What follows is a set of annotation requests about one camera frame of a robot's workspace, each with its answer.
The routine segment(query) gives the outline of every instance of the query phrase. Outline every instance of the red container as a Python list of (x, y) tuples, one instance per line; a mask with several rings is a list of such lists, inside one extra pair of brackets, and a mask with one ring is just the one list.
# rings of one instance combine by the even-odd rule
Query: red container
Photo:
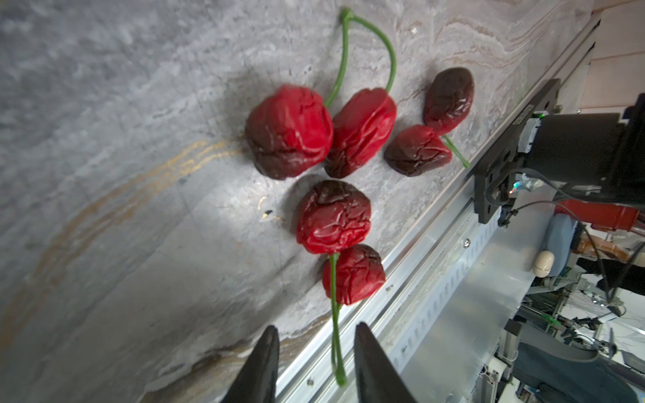
[[(616, 204), (586, 203), (578, 200), (565, 200), (560, 202), (563, 206), (571, 209), (578, 218), (584, 222), (590, 222), (594, 230), (629, 231), (639, 217), (639, 211), (633, 207), (618, 206)], [(556, 206), (555, 213), (568, 211)]]

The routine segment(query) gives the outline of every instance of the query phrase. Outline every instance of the blue object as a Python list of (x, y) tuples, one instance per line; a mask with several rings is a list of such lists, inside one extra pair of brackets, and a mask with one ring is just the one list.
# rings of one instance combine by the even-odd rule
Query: blue object
[(549, 271), (548, 277), (557, 276), (562, 273), (569, 259), (569, 250), (577, 221), (564, 213), (551, 217), (549, 226), (546, 228), (544, 249), (553, 252), (555, 260)]

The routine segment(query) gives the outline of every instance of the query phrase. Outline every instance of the green stem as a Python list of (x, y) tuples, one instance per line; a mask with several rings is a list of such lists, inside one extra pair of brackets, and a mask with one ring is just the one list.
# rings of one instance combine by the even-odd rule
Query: green stem
[(338, 76), (336, 77), (336, 82), (333, 84), (332, 93), (325, 99), (324, 105), (325, 108), (329, 108), (338, 95), (338, 91), (341, 89), (342, 80), (345, 78), (345, 71), (347, 71), (347, 55), (349, 54), (350, 49), (350, 21), (353, 17), (353, 12), (349, 8), (343, 8), (341, 12), (342, 20), (342, 57), (341, 57), (341, 68), (338, 70)]
[(345, 385), (347, 376), (345, 375), (345, 367), (342, 363), (341, 352), (341, 335), (338, 331), (338, 313), (340, 311), (338, 301), (336, 301), (336, 262), (341, 254), (339, 252), (329, 255), (329, 262), (331, 266), (331, 284), (332, 289), (332, 367), (334, 375), (336, 376), (336, 383), (339, 386)]
[(387, 92), (390, 92), (392, 89), (392, 85), (394, 85), (394, 77), (397, 75), (397, 56), (394, 53), (394, 46), (392, 46), (392, 42), (388, 39), (387, 35), (383, 31), (379, 29), (376, 25), (372, 24), (371, 22), (364, 20), (363, 18), (357, 17), (353, 15), (350, 17), (352, 21), (356, 21), (357, 23), (363, 25), (365, 28), (369, 29), (373, 33), (377, 34), (379, 38), (381, 38), (381, 41), (385, 44), (385, 47), (388, 49), (388, 52), (390, 53), (390, 79), (388, 80), (388, 85), (385, 87), (385, 90)]
[(450, 151), (452, 151), (461, 160), (461, 163), (464, 165), (464, 168), (466, 168), (466, 169), (470, 168), (470, 162), (468, 162), (468, 160), (466, 158), (464, 158), (463, 155), (461, 155), (461, 153), (459, 152), (457, 147), (450, 140), (450, 137), (448, 137), (448, 135), (444, 134), (443, 138), (446, 139), (446, 146), (448, 146)]

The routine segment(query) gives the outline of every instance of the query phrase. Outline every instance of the red object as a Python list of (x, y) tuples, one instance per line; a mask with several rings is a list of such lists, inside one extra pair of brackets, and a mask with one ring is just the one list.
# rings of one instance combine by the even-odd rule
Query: red object
[(297, 241), (310, 253), (335, 253), (365, 239), (372, 224), (370, 200), (351, 184), (322, 181), (300, 205)]
[(475, 82), (467, 68), (449, 68), (437, 74), (426, 93), (423, 121), (444, 135), (461, 123), (473, 104)]
[[(565, 200), (560, 202), (568, 207), (578, 218), (590, 222), (596, 230), (626, 230), (634, 226), (639, 217), (639, 211), (633, 207), (618, 206), (616, 204), (587, 203), (578, 200)], [(571, 215), (560, 206), (555, 207), (555, 213)]]
[(329, 153), (332, 117), (320, 95), (286, 84), (253, 109), (244, 134), (257, 170), (285, 179), (300, 175)]
[[(322, 269), (322, 286), (331, 298), (332, 265), (329, 260)], [(367, 245), (355, 245), (341, 251), (336, 263), (336, 301), (353, 304), (374, 294), (385, 283), (381, 256)]]
[(344, 178), (365, 165), (392, 133), (397, 106), (383, 88), (358, 91), (333, 118), (333, 145), (324, 162), (327, 174)]
[(403, 130), (385, 150), (385, 161), (397, 172), (418, 176), (448, 164), (452, 151), (435, 131), (418, 124)]

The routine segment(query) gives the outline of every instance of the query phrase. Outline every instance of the gray marble countertop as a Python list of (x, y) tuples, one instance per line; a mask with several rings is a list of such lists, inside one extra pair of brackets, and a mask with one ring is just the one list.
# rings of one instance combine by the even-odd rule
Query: gray marble countertop
[[(421, 122), (438, 71), (472, 71), (475, 101), (451, 135), (469, 156), (591, 4), (2, 3), (0, 400), (135, 401), (203, 357), (211, 391), (225, 390), (268, 323), (285, 340), (283, 364), (302, 348), (330, 305), (321, 258), (295, 242), (293, 211), (324, 170), (263, 177), (243, 127), (282, 83), (330, 92), (341, 6), (397, 50), (394, 134)], [(350, 35), (332, 115), (388, 77), (380, 41), (358, 26)], [(407, 178), (379, 154), (346, 178), (372, 200), (366, 243), (385, 256), (460, 169), (455, 159)]]

